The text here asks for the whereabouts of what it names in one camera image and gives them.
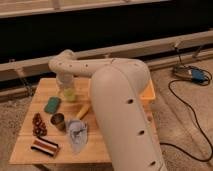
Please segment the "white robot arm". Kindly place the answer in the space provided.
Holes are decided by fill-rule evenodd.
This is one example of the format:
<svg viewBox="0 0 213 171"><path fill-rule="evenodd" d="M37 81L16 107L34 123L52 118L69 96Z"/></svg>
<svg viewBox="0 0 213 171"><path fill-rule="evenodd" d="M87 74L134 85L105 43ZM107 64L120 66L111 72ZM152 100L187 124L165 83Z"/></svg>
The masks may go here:
<svg viewBox="0 0 213 171"><path fill-rule="evenodd" d="M167 171L140 100L150 81L147 65L137 59L79 60L65 50L49 61L57 81L89 77L90 98L114 171Z"/></svg>

